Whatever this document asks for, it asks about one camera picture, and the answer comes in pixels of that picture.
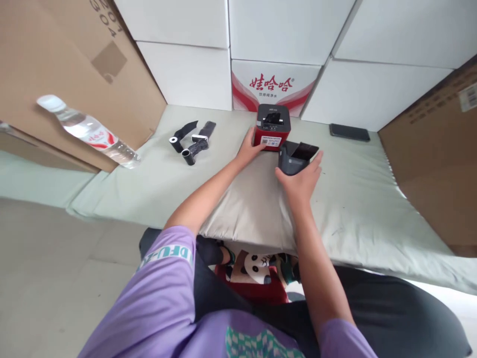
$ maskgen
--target white box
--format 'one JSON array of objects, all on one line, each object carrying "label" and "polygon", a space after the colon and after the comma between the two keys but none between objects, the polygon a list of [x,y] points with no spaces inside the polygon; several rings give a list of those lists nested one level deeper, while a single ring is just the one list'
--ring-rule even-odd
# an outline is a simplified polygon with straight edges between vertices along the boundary
[{"label": "white box", "polygon": [[227,0],[115,0],[136,41],[229,47]]},{"label": "white box", "polygon": [[323,65],[354,0],[230,0],[232,58]]},{"label": "white box", "polygon": [[335,58],[456,69],[477,53],[476,0],[358,2]]},{"label": "white box", "polygon": [[168,104],[232,110],[229,49],[138,42]]},{"label": "white box", "polygon": [[377,132],[450,72],[330,59],[302,119]]},{"label": "white box", "polygon": [[281,104],[298,117],[321,66],[232,60],[234,109],[257,112],[258,105]]}]

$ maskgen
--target bottle label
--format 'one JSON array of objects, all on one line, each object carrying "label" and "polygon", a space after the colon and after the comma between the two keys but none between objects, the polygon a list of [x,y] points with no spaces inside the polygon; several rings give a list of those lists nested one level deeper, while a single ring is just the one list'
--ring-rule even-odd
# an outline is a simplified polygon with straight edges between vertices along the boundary
[{"label": "bottle label", "polygon": [[99,151],[108,149],[116,144],[118,137],[112,134],[106,127],[101,126],[85,139],[85,142]]}]

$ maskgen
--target floor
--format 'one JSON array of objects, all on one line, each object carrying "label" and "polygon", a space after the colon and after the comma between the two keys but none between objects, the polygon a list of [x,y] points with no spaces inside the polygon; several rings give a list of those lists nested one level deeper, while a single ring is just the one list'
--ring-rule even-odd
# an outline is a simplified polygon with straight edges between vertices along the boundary
[{"label": "floor", "polygon": [[[76,357],[134,274],[144,230],[0,199],[0,357]],[[454,310],[477,351],[477,296],[419,285]]]}]

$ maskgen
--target shipping box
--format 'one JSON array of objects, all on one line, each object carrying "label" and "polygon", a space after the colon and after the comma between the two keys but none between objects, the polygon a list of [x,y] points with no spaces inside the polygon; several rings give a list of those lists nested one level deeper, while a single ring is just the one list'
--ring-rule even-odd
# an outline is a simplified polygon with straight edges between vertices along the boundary
[{"label": "shipping box", "polygon": [[117,164],[69,135],[36,99],[55,94],[133,149],[154,133],[166,102],[107,0],[0,4],[0,118],[105,171]]},{"label": "shipping box", "polygon": [[46,167],[98,173],[99,169],[14,128],[1,128],[0,151]]},{"label": "shipping box", "polygon": [[459,256],[477,257],[477,56],[379,131],[396,181]]}]

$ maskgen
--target hand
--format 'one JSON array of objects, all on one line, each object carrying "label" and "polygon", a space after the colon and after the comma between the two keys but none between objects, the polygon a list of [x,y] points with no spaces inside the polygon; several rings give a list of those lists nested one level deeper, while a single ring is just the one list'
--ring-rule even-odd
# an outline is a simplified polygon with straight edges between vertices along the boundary
[{"label": "hand", "polygon": [[294,176],[284,174],[279,168],[275,168],[275,175],[283,185],[290,205],[305,205],[310,203],[313,191],[321,174],[321,159],[323,152],[312,160],[308,166]]},{"label": "hand", "polygon": [[236,156],[236,160],[244,166],[250,163],[253,158],[255,158],[257,154],[266,147],[265,144],[260,144],[256,147],[253,146],[253,131],[253,127],[248,130]]}]

